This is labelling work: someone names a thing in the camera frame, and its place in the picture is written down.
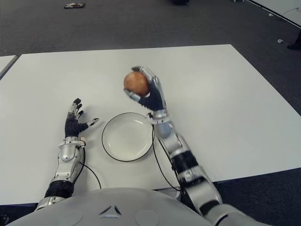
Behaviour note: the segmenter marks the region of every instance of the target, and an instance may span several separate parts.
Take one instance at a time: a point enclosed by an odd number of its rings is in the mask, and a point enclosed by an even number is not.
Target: robot forearm
[[[185,139],[177,133],[167,110],[152,115],[155,134],[176,170],[181,187],[188,193],[195,209],[203,215],[212,205],[222,202],[210,178],[198,164]]]
[[[81,100],[77,98],[68,110],[65,139],[59,145],[60,153],[57,156],[58,166],[45,197],[39,202],[36,210],[69,198],[73,194],[74,184],[83,168],[80,161],[83,160],[83,164],[85,163],[83,153],[86,143],[79,139],[79,133],[99,121],[98,118],[95,118],[86,123],[79,123],[78,119],[83,114],[83,111],[79,111],[82,106],[80,102]]]
[[[155,134],[178,174],[180,185],[189,195],[198,214],[214,226],[267,226],[237,210],[222,204],[219,192],[198,164],[185,139],[176,132],[167,111],[154,112]]]
[[[79,140],[78,137],[67,137],[59,145],[61,151],[57,156],[58,166],[50,181],[44,199],[39,202],[36,210],[72,196],[75,181],[82,167],[80,164],[80,161],[83,159],[81,148],[84,146],[85,142]]]

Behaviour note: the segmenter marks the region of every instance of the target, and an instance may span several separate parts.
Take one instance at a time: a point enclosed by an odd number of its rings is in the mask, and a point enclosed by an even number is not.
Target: gray carpet
[[[291,24],[230,0],[180,7],[169,0],[84,1],[84,9],[65,10],[69,0],[0,0],[0,56],[232,44],[301,114],[301,51],[286,48],[299,32]],[[217,186],[226,202],[252,217],[294,226],[301,222],[300,178],[296,169]]]

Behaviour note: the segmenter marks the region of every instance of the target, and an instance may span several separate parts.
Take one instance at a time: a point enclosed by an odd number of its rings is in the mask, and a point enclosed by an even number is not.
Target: white table
[[[16,56],[0,56],[0,79],[16,58]]]
[[[0,204],[43,197],[77,97],[86,110],[82,121],[101,119],[82,136],[87,165],[103,187],[168,187],[153,153],[119,162],[102,147],[103,128],[113,116],[148,112],[123,93],[124,76],[135,65],[160,78],[178,131],[213,181],[301,167],[301,117],[231,45],[28,54],[0,82]],[[75,194],[97,188],[84,170]]]

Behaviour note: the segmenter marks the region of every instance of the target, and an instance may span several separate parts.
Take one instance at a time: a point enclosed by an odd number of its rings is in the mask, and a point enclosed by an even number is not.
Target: plate
[[[141,114],[124,113],[111,119],[103,129],[106,153],[118,161],[134,161],[152,146],[152,125]]]

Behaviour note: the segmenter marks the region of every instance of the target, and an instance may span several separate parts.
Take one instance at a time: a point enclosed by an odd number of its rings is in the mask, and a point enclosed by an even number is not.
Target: silver metal joint
[[[154,78],[156,78],[155,74],[147,67],[141,67],[139,71],[145,75],[145,77],[149,83],[151,83],[152,80]]]
[[[195,166],[178,175],[179,181],[185,181],[186,183],[192,182],[198,178],[205,178],[202,168],[200,166]]]
[[[151,124],[153,124],[153,125],[162,124],[162,123],[166,123],[166,122],[170,121],[167,109],[149,113],[148,118],[149,118]]]
[[[35,211],[40,210],[44,207],[50,206],[52,204],[55,204],[57,202],[60,202],[62,200],[64,200],[65,198],[62,197],[57,197],[57,196],[50,196],[50,197],[46,197],[44,199],[42,199],[39,203],[37,208],[35,209]]]
[[[84,139],[78,137],[66,137],[59,145],[61,150],[57,156],[58,166],[51,183],[57,180],[73,182],[81,167],[82,152],[80,148],[86,145]]]
[[[186,192],[190,197],[197,213],[203,215],[200,208],[212,201],[222,203],[222,198],[211,181],[204,180],[196,185],[187,187]]]

